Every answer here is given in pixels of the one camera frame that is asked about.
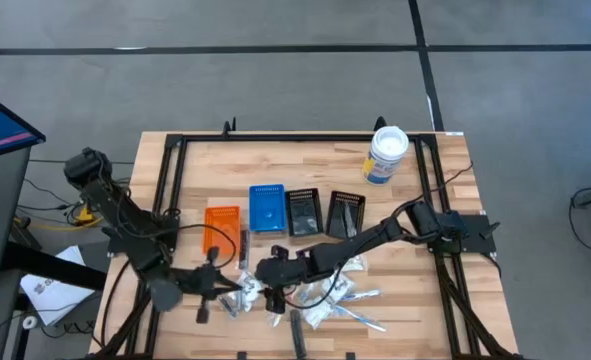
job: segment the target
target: yellow cable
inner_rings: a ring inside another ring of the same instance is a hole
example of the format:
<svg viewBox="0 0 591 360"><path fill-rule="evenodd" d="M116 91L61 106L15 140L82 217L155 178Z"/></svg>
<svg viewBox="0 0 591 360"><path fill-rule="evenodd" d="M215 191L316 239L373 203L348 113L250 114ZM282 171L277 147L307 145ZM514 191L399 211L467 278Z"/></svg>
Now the yellow cable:
<svg viewBox="0 0 591 360"><path fill-rule="evenodd" d="M72 226L72 227L49 226L49 225L42 225L42 224L31 224L30 227L35 227L38 229L44 229L44 230L50 230L50 231L78 231L78 230L82 230L82 229L87 229L87 228L97 224L98 222L102 221L102 219L104 219L104 218L100 217L97 220L93 220L93 221L89 222L88 224L84 224L84 225L80 225L80 226ZM19 218L14 218L13 220L15 220L16 223L21 222Z"/></svg>

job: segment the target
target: orange box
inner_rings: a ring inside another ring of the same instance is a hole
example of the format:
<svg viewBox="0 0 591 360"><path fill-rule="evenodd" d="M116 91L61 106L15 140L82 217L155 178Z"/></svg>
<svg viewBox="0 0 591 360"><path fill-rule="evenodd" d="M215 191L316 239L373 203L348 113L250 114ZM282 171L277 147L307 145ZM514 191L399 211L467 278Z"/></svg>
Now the orange box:
<svg viewBox="0 0 591 360"><path fill-rule="evenodd" d="M237 251L240 248L241 220L239 206L213 206L206 208L204 223L214 226L233 240ZM205 228L202 250L204 254L213 246L219 247L219 253L231 255L235 252L233 245L219 232Z"/></svg>

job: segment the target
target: black tray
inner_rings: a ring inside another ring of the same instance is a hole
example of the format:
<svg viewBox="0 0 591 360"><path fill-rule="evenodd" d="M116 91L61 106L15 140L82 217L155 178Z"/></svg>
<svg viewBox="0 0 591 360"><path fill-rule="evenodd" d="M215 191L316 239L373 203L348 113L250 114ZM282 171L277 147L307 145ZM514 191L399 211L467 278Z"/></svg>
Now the black tray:
<svg viewBox="0 0 591 360"><path fill-rule="evenodd" d="M366 197L341 191L333 191L331 193L331 202L328 206L326 235L338 239L348 239L344 222L344 204L348 204L348 209L351 213L351 219L353 220L353 225L355 225L355 230L358 234L362 231Z"/></svg>
<svg viewBox="0 0 591 360"><path fill-rule="evenodd" d="M290 236L306 236L324 232L317 189L287 191L286 212Z"/></svg>

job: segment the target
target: white plastic container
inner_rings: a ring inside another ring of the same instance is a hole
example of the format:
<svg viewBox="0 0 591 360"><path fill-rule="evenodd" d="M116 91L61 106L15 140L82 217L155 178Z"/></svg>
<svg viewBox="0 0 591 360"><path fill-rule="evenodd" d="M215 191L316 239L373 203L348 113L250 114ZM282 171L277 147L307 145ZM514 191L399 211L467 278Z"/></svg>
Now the white plastic container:
<svg viewBox="0 0 591 360"><path fill-rule="evenodd" d="M395 174L407 149L408 136L397 126L384 126L377 130L362 168L366 181L373 185L386 184Z"/></svg>

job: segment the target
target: wooden table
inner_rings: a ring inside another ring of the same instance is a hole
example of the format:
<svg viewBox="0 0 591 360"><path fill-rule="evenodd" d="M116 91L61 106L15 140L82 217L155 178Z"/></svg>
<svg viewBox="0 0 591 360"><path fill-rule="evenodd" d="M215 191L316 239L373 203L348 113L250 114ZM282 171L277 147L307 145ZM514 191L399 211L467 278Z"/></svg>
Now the wooden table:
<svg viewBox="0 0 591 360"><path fill-rule="evenodd" d="M150 209L166 133L145 132L139 145L131 178L132 198L143 209ZM445 179L470 164L466 141L461 134L436 134ZM414 149L409 149L401 167L389 184L367 184L360 169L369 143L333 142L197 142L188 145L179 200L181 223L202 223L204 208L216 205L239 205L242 222L248 224L248 187L254 184L282 183L286 189L319 189L324 219L332 190L366 196L364 229L389 216L400 203L421 194ZM428 149L424 149L430 159ZM431 188L435 179L427 160ZM172 183L169 170L166 203ZM479 213L479 199L473 171L467 171L448 187L451 207L463 214ZM400 221L412 228L403 215ZM251 269L270 256L270 247L281 244L291 249L329 241L325 236L289 239L287 235L252 236ZM444 324L433 255L425 246L395 242L376 248L366 255L368 270L348 276L358 290L381 289L383 296L350 304L349 308L378 319L387 328L382 333L353 319L327 319L317 330L304 324L306 348L310 358L345 358L355 352L358 358L449 358L450 351ZM111 261L104 297L97 318L95 335L99 337L101 314L124 256ZM175 253L174 267L194 268L202 264L202 230L182 231ZM472 306L488 330L509 351L517 351L502 284L497 269L480 255L462 255ZM237 279L239 271L229 265L223 273ZM132 309L137 279L129 268L115 292L107 326L107 339L117 331ZM195 323L199 297L184 296L180 306L163 313L159 322L155 356L160 358L235 358L238 351L249 358L294 358L292 337L287 321L276 328L267 323L264 299L251 312L229 320L216 302L211 303L210 321ZM137 352L144 349L148 311L139 329ZM465 343L463 319L456 310L462 351ZM93 344L90 351L97 351Z"/></svg>

